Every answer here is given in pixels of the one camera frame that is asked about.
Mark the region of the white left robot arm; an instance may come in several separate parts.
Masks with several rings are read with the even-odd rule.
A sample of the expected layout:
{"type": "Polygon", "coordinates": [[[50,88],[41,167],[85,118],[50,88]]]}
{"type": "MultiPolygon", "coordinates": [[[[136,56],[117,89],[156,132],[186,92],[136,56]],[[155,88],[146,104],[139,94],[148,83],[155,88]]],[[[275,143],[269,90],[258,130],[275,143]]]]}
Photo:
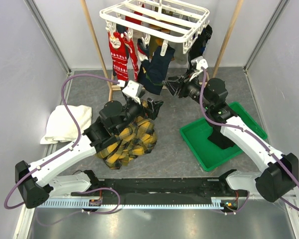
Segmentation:
{"type": "Polygon", "coordinates": [[[94,196],[99,192],[99,183],[92,172],[83,172],[78,183],[74,177],[65,179],[70,184],[53,186],[58,174],[95,153],[106,149],[117,142],[119,133],[123,132],[129,124],[134,123],[138,117],[154,120],[157,118],[163,101],[154,101],[148,98],[126,96],[126,104],[118,101],[109,101],[99,112],[97,120],[82,132],[78,137],[54,152],[53,154],[27,164],[21,161],[15,165],[15,188],[19,190],[23,204],[28,209],[42,205],[53,193],[82,192],[94,196]]]}

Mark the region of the navy green stripe sock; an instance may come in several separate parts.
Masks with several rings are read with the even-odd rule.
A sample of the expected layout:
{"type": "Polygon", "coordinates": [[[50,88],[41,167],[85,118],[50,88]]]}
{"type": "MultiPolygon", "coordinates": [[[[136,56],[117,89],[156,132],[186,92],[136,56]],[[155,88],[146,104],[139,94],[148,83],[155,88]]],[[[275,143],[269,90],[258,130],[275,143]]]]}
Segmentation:
{"type": "Polygon", "coordinates": [[[138,82],[150,93],[160,95],[163,81],[166,78],[169,64],[174,57],[175,49],[168,46],[164,56],[160,55],[161,46],[159,46],[152,59],[144,60],[138,74],[138,82]]]}

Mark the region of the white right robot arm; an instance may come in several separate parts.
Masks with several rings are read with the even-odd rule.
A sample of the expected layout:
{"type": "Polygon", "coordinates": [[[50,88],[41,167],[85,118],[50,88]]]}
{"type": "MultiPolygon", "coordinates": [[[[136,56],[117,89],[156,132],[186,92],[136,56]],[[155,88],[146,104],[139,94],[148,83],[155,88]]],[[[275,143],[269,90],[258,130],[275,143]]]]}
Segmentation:
{"type": "Polygon", "coordinates": [[[227,103],[228,91],[225,82],[219,78],[210,79],[201,85],[198,78],[170,77],[163,82],[173,96],[190,97],[203,103],[206,120],[213,128],[209,140],[221,149],[237,145],[257,165],[260,173],[243,175],[238,171],[230,172],[226,179],[218,183],[218,190],[230,196],[236,190],[258,191],[268,202],[275,202],[290,190],[299,179],[299,160],[292,154],[276,150],[241,119],[239,114],[227,103]]]}

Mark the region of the black beige stripe sock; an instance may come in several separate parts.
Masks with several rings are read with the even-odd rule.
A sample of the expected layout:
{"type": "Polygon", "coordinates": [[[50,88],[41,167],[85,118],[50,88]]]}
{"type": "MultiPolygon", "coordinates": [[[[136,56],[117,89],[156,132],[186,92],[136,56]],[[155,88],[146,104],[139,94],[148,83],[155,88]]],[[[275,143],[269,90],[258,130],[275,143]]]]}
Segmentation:
{"type": "Polygon", "coordinates": [[[212,133],[208,136],[208,140],[218,146],[221,149],[227,149],[233,147],[235,143],[229,139],[228,137],[224,136],[221,132],[220,126],[212,126],[212,133]]]}

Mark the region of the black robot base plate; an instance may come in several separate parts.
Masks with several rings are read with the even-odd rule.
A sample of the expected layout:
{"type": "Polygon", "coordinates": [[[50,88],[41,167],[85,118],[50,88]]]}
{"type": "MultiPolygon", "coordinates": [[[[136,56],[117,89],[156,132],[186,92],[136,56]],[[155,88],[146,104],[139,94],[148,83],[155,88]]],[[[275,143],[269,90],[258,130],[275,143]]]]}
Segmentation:
{"type": "Polygon", "coordinates": [[[178,178],[124,178],[98,179],[92,176],[88,190],[102,188],[99,192],[71,196],[98,197],[103,203],[117,204],[209,204],[214,197],[242,198],[246,190],[233,190],[225,182],[225,173],[220,177],[178,178]]]}

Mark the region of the navy santa sock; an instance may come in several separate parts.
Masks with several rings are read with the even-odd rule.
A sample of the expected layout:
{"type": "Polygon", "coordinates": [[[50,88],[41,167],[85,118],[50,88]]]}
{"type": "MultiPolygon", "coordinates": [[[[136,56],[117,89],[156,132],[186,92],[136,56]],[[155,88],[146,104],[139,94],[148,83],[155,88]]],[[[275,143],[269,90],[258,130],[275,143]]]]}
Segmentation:
{"type": "Polygon", "coordinates": [[[137,41],[137,53],[138,58],[141,62],[139,75],[146,73],[150,65],[150,55],[149,55],[149,46],[143,43],[141,38],[138,38],[137,41]]]}

